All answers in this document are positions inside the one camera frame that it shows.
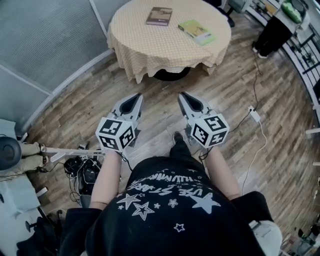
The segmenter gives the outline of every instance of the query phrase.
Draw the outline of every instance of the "star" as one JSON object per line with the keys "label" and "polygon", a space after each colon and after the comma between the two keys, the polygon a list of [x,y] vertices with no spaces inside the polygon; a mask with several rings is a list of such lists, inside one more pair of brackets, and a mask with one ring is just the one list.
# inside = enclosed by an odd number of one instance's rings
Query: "star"
{"label": "star", "polygon": [[155,212],[155,211],[151,210],[150,208],[148,208],[149,202],[146,202],[143,205],[140,205],[140,204],[137,204],[134,202],[133,205],[135,206],[136,210],[132,214],[132,216],[140,215],[140,217],[143,219],[143,221],[146,220],[147,214],[152,214]]}
{"label": "star", "polygon": [[196,204],[192,206],[192,208],[199,208],[201,207],[206,211],[207,214],[212,213],[212,206],[221,206],[219,203],[212,200],[212,193],[208,193],[204,196],[204,198],[197,197],[194,195],[190,195],[190,197],[196,201]]}
{"label": "star", "polygon": [[185,225],[185,224],[178,224],[178,223],[176,223],[174,229],[175,229],[176,231],[178,231],[178,233],[180,233],[180,231],[184,231],[184,230],[185,230],[184,225]]}
{"label": "star", "polygon": [[128,210],[129,206],[131,205],[131,203],[133,202],[140,202],[141,200],[136,198],[137,194],[135,195],[129,195],[129,194],[125,194],[125,198],[121,199],[120,201],[116,202],[117,204],[120,203],[125,203],[125,209]]}
{"label": "star", "polygon": [[177,206],[178,203],[177,203],[177,199],[170,199],[169,203],[168,203],[168,206],[171,206],[172,208],[175,208],[175,206]]}

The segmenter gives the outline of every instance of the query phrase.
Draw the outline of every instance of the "black t-shirt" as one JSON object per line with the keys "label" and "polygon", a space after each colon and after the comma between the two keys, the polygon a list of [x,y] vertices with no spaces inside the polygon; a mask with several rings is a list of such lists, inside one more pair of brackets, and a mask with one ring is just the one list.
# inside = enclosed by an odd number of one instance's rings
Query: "black t-shirt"
{"label": "black t-shirt", "polygon": [[261,193],[230,201],[194,162],[153,157],[103,211],[67,211],[60,255],[263,256],[253,220],[273,221]]}

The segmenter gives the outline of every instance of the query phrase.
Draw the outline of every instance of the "power strip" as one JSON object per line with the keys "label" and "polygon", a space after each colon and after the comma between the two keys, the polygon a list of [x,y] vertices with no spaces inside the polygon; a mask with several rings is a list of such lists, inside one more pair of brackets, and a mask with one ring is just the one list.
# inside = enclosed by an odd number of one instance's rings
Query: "power strip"
{"label": "power strip", "polygon": [[257,113],[257,111],[255,111],[254,107],[253,106],[248,107],[248,111],[249,111],[250,115],[252,116],[252,118],[254,119],[254,121],[259,123],[260,115]]}

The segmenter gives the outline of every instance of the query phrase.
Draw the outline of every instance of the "checkered tablecloth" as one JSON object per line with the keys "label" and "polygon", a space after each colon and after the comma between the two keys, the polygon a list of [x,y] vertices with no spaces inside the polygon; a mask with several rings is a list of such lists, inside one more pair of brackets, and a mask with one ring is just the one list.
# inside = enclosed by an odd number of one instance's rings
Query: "checkered tablecloth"
{"label": "checkered tablecloth", "polygon": [[[153,7],[172,8],[168,26],[146,24]],[[188,20],[198,21],[216,40],[198,45],[178,28]],[[202,0],[132,0],[115,13],[107,35],[108,47],[115,50],[119,66],[137,83],[147,73],[149,77],[160,69],[179,73],[199,63],[211,74],[222,62],[230,39],[227,18]]]}

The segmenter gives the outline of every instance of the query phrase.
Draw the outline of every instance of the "white shirt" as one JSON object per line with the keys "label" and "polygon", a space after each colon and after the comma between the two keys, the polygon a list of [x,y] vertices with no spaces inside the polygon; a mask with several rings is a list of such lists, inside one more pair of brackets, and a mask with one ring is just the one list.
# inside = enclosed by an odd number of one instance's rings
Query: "white shirt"
{"label": "white shirt", "polygon": [[301,27],[303,30],[306,30],[309,27],[310,24],[310,16],[308,12],[305,12],[305,17],[303,19],[303,22],[301,24],[294,23],[288,15],[284,13],[284,11],[279,8],[279,10],[274,15],[277,19],[279,19],[290,31],[291,33],[295,33],[297,30],[297,27]]}

